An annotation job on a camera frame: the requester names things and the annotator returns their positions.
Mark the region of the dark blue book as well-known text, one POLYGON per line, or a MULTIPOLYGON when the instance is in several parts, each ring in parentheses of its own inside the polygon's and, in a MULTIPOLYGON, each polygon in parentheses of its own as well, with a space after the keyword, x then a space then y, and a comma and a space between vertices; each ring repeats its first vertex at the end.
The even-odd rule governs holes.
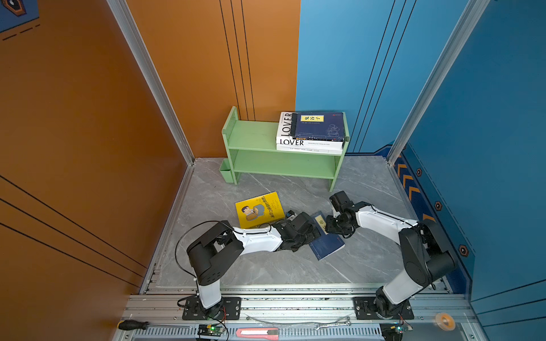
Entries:
POLYGON ((303 140, 343 142, 343 112, 296 112, 291 118, 291 137, 303 140))
POLYGON ((318 211, 311 215, 311 222, 319 237, 310 243, 315 257, 322 261, 345 247, 345 242, 338 234, 326 232, 326 216, 318 211))

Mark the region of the black book with gold title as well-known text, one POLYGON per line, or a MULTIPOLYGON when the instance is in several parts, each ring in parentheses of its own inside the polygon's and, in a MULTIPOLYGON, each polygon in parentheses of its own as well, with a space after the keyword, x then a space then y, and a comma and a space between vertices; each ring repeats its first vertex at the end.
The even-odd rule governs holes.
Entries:
POLYGON ((345 142, 344 139, 312 139, 312 138, 294 138, 295 140, 316 143, 316 144, 342 144, 345 142))

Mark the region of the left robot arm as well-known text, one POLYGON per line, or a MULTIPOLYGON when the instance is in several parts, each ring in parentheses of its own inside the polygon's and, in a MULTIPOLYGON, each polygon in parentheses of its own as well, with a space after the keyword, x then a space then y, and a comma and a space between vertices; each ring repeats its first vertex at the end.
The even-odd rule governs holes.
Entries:
POLYGON ((321 237, 313 218, 306 213, 290 213, 264 227, 247 230, 233 227, 226 220, 214 220, 213 224, 186 249, 204 310, 219 307, 220 280, 239 257, 259 252, 296 252, 321 237))

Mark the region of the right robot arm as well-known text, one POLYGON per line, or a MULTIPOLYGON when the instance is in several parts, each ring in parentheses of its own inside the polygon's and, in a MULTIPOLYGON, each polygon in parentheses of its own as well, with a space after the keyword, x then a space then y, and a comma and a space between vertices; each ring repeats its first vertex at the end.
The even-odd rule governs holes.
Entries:
POLYGON ((458 267, 456 252, 443 229, 432 220, 409 220, 370 203, 354 203, 343 191, 333 194, 334 214, 326 231, 348 239, 358 228, 394 241, 402 254, 402 271, 381 286, 373 298, 358 298, 355 309, 364 318, 412 318, 409 299, 458 267))

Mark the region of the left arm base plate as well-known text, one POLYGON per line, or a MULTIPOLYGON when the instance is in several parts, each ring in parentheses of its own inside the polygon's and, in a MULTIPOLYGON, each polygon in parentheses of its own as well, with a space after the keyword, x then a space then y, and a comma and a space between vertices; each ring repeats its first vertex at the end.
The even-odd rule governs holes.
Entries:
POLYGON ((200 298, 193 296, 185 300, 182 319, 184 321, 238 321, 240 319, 242 298, 223 297, 212 308, 203 308, 200 298))

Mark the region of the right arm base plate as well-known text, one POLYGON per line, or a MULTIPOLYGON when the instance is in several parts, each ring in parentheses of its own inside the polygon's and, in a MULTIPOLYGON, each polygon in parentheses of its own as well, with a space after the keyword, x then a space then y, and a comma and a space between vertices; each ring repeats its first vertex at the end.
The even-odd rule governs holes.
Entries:
POLYGON ((353 308, 358 320, 415 319, 409 300, 394 305, 386 298, 361 296, 353 298, 353 308))

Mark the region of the white book with brown blocks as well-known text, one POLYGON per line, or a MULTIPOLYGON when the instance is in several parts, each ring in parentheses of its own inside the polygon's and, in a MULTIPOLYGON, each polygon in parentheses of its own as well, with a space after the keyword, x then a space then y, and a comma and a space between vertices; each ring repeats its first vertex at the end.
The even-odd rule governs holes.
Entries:
POLYGON ((341 156, 344 152, 342 150, 328 150, 328 149, 307 149, 307 148, 294 148, 291 146, 277 145, 278 151, 290 151, 299 153, 313 153, 313 154, 327 154, 334 156, 341 156))

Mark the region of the white LOVER magazine book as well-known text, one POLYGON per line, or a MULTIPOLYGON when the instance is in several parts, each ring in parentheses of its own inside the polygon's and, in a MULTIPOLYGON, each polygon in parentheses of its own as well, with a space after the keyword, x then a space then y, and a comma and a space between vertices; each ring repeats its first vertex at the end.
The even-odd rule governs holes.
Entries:
POLYGON ((342 144, 316 144, 304 141, 295 140, 291 135, 292 129, 295 128, 292 116, 294 112, 281 112, 280 122, 277 129, 276 144, 283 146, 291 146, 294 148, 307 148, 307 149, 328 149, 328 150, 342 150, 344 143, 342 144))

